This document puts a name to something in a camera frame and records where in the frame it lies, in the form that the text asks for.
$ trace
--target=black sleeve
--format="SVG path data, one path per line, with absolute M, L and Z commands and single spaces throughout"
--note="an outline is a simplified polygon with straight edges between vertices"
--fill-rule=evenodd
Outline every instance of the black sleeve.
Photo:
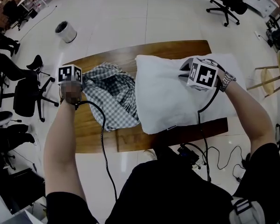
M 80 196 L 68 192 L 53 192 L 46 196 L 48 224 L 96 224 L 87 203 Z
M 266 218 L 266 224 L 280 219 L 280 156 L 275 144 L 258 148 L 234 196 L 257 201 Z

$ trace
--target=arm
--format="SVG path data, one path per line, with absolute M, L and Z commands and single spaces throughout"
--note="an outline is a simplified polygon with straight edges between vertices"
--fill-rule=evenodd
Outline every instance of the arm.
M 224 72 L 219 70 L 222 80 Z M 264 144 L 276 143 L 274 128 L 265 109 L 239 84 L 231 81 L 225 90 L 232 102 L 239 121 L 251 142 L 251 155 Z
M 75 107 L 64 100 L 45 142 L 45 188 L 46 195 L 69 192 L 86 200 L 75 161 L 74 115 Z

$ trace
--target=wire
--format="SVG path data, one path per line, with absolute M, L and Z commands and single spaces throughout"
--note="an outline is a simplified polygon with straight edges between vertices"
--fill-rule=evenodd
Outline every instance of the wire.
M 106 124 L 106 116 L 104 114 L 104 112 L 102 111 L 101 108 L 98 107 L 98 105 L 96 105 L 95 103 L 91 102 L 91 101 L 88 101 L 88 100 L 83 100 L 83 101 L 80 101 L 77 103 L 77 106 L 80 106 L 80 105 L 83 105 L 83 104 L 86 104 L 86 103 L 89 103 L 89 104 L 92 104 L 95 106 L 96 109 L 99 110 L 99 112 L 102 114 L 103 116 L 103 122 L 102 122 L 102 127 L 101 127 L 101 149 L 102 149 L 102 152 L 103 152 L 103 156 L 104 156 L 104 159 L 106 161 L 106 170 L 107 170 L 107 173 L 108 173 L 108 176 L 112 182 L 112 185 L 113 185 L 113 188 L 114 188 L 114 193 L 115 193 L 115 200 L 117 202 L 117 191 L 116 191 L 116 186 L 115 186 L 115 183 L 112 179 L 112 176 L 110 174 L 110 171 L 108 169 L 108 160 L 107 160 L 107 156 L 106 156 L 106 151 L 104 150 L 104 144 L 103 144 L 103 131 L 104 131 L 104 126 Z
M 222 170 L 222 169 L 224 169 L 224 168 L 226 168 L 227 167 L 227 165 L 229 164 L 229 161 L 230 161 L 230 158 L 231 158 L 231 155 L 232 155 L 232 152 L 237 148 L 237 147 L 239 147 L 239 149 L 241 150 L 241 157 L 242 157 L 242 160 L 244 160 L 243 159 L 243 156 L 242 156 L 242 148 L 239 146 L 239 145 L 236 145 L 234 148 L 233 148 L 233 150 L 231 151 L 231 153 L 230 153 L 230 155 L 229 155 L 229 159 L 228 159 L 228 161 L 227 161 L 227 164 L 223 167 L 223 168 L 220 168 L 219 167 L 219 161 L 220 161 L 220 150 L 219 149 L 217 149 L 216 147 L 209 147 L 208 149 L 211 149 L 211 148 L 214 148 L 216 151 L 218 151 L 218 153 L 219 153 L 219 157 L 218 157 L 218 163 L 216 164 L 216 166 L 218 167 L 218 169 L 219 170 Z
M 43 17 L 39 22 L 37 22 L 34 26 L 32 26 L 32 27 L 30 28 L 30 30 L 32 30 L 38 23 L 40 23 L 42 20 L 44 20 L 44 19 L 45 19 L 46 17 L 48 17 L 50 14 L 52 14 L 53 11 L 56 10 L 56 8 L 57 8 L 57 6 L 56 6 L 48 15 L 46 15 L 45 17 Z M 30 30 L 19 40 L 20 42 L 21 42 L 22 39 L 30 32 Z
M 26 161 L 29 161 L 30 163 L 34 164 L 32 161 L 26 159 L 25 157 L 23 157 L 21 154 L 19 154 L 18 152 L 16 152 L 19 156 L 21 156 L 22 158 L 24 158 Z
M 267 40 L 262 35 L 258 35 L 258 37 L 261 37 L 263 40 L 267 42 Z
M 206 148 L 206 151 L 205 151 L 205 152 L 206 152 L 205 160 L 206 160 L 207 181 L 208 181 L 208 182 L 211 182 L 211 177 L 210 177 L 210 174 L 209 174 L 209 165 L 208 165 L 208 144 L 207 144 L 207 141 L 206 141 L 204 132 L 203 132 L 203 130 L 202 130 L 201 119 L 200 119 L 200 113 L 202 113 L 203 111 L 205 111 L 205 110 L 210 106 L 210 104 L 214 101 L 215 97 L 217 96 L 217 94 L 218 94 L 218 92 L 219 92 L 219 90 L 220 90 L 220 86 L 221 86 L 221 80 L 218 79 L 217 87 L 216 87 L 216 90 L 215 90 L 215 93 L 214 93 L 213 97 L 210 99 L 210 101 L 207 103 L 206 106 L 204 106 L 202 109 L 198 110 L 198 112 L 197 112 L 197 114 L 198 114 L 198 125 L 199 125 L 199 128 L 200 128 L 202 137 L 203 137 L 203 139 L 204 139 L 205 148 Z
M 205 154 L 204 154 L 205 152 L 203 152 L 202 149 L 200 149 L 197 145 L 192 144 L 192 143 L 184 143 L 184 144 L 182 144 L 182 145 L 186 145 L 186 144 L 191 145 L 191 146 L 197 148 L 197 149 L 202 153 L 203 157 L 206 159 L 206 156 L 205 156 Z
M 236 165 L 234 165 L 233 170 L 232 170 L 232 175 L 233 175 L 233 176 L 234 176 L 234 168 L 235 168 L 237 165 L 240 166 L 240 168 L 246 170 L 246 169 L 243 168 L 240 164 L 236 164 Z

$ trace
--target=black shirt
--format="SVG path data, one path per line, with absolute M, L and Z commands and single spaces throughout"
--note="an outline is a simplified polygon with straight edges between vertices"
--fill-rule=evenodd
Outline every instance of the black shirt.
M 280 218 L 280 156 L 275 144 L 255 151 L 233 196 L 258 201 L 266 224 Z M 48 223 L 97 223 L 79 196 L 50 193 Z M 184 162 L 150 161 L 134 168 L 106 224 L 229 223 L 231 195 L 201 179 Z

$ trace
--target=black and white fiducial marker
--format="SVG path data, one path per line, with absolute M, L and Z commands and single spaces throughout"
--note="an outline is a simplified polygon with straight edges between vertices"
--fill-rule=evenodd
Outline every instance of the black and white fiducial marker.
M 218 73 L 217 63 L 209 59 L 189 58 L 183 63 L 180 70 L 185 73 L 179 78 L 187 83 L 187 86 L 199 91 L 212 90 Z
M 61 85 L 63 83 L 72 81 L 82 85 L 82 69 L 76 65 L 63 65 L 58 68 L 58 78 L 57 84 Z

